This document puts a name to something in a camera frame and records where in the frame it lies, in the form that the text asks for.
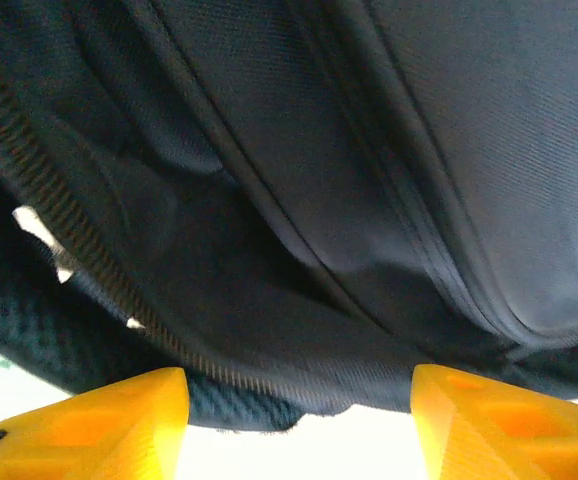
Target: backpack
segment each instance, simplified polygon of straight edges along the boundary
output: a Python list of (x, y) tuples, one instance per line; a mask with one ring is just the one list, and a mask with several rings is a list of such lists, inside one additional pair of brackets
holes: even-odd
[(0, 0), (0, 353), (242, 430), (578, 397), (578, 1)]

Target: black backpack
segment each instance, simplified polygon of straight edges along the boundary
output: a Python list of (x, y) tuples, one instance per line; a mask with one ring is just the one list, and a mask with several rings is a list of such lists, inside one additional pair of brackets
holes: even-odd
[(0, 353), (221, 428), (578, 397), (578, 1), (0, 0)]

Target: yellow plastic piece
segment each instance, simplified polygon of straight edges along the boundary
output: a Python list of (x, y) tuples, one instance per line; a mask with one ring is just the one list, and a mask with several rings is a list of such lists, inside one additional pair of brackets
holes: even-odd
[(411, 395), (430, 480), (578, 480), (578, 405), (435, 365)]
[(0, 480), (173, 479), (188, 415), (185, 374), (166, 368), (10, 418)]

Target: zipper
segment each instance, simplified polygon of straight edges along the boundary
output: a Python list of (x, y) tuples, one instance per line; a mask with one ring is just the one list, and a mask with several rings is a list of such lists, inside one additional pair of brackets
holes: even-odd
[(290, 385), (278, 384), (224, 367), (193, 351), (163, 324), (154, 309), (114, 260), (84, 209), (60, 172), (52, 154), (34, 132), (9, 88), (0, 68), (0, 177), (38, 216), (107, 297), (143, 326), (156, 346), (175, 355), (181, 363), (222, 384), (259, 394), (293, 398), (307, 403), (328, 397)]

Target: yellow block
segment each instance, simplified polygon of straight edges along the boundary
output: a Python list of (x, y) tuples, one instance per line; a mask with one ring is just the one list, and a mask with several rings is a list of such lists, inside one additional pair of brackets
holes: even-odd
[(10, 418), (0, 480), (173, 479), (188, 415), (184, 372), (166, 368)]
[(436, 365), (411, 394), (430, 480), (578, 480), (578, 405)]

